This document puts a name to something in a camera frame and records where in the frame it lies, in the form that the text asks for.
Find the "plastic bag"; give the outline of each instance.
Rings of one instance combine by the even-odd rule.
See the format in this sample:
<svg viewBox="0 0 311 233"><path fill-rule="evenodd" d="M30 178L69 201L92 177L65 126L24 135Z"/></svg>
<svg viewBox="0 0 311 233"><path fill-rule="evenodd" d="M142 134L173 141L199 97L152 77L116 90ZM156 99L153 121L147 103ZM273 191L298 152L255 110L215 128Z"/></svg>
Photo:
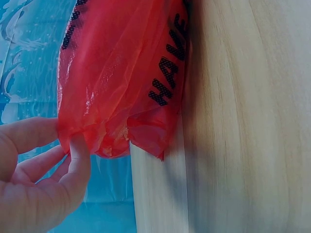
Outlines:
<svg viewBox="0 0 311 233"><path fill-rule="evenodd" d="M59 138L91 153L163 159L176 127L186 58L185 0L78 0L60 49Z"/></svg>

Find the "blue patterned fabric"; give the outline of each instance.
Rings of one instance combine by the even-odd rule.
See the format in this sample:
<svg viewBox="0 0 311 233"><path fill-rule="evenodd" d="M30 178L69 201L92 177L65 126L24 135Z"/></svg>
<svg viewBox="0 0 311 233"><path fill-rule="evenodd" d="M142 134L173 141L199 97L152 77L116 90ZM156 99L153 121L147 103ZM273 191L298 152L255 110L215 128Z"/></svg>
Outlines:
<svg viewBox="0 0 311 233"><path fill-rule="evenodd" d="M0 0L0 124L57 116L58 53L75 2ZM19 161L57 144L32 150ZM50 232L135 233L130 157L105 160L92 156L84 202Z"/></svg>

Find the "hand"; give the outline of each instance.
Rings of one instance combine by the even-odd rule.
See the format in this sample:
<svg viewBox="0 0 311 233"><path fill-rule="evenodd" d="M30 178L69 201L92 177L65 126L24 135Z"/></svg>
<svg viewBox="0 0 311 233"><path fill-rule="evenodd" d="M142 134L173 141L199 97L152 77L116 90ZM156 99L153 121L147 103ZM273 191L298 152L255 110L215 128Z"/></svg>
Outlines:
<svg viewBox="0 0 311 233"><path fill-rule="evenodd" d="M19 154L56 140L56 125L57 119L31 118L0 126L1 232L46 232L81 204L90 178L82 135L71 139L70 155L50 178L39 181L65 157L60 146L17 164Z"/></svg>

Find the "wooden board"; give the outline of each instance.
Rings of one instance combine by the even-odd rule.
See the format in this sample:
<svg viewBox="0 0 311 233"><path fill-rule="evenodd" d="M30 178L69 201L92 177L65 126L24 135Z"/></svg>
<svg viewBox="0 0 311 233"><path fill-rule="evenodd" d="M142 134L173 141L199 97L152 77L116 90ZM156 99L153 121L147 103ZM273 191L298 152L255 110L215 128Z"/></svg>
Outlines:
<svg viewBox="0 0 311 233"><path fill-rule="evenodd" d="M311 232L311 2L193 3L186 173L132 150L138 233Z"/></svg>

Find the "plastic wrinkle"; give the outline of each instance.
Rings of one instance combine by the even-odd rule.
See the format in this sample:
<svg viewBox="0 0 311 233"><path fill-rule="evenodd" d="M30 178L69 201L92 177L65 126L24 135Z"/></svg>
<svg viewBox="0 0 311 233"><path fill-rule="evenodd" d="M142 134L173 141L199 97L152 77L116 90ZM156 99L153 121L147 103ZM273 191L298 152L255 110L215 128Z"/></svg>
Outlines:
<svg viewBox="0 0 311 233"><path fill-rule="evenodd" d="M83 133L104 158L129 142L161 160L180 110L187 54L185 0L84 0L58 64L59 138Z"/></svg>

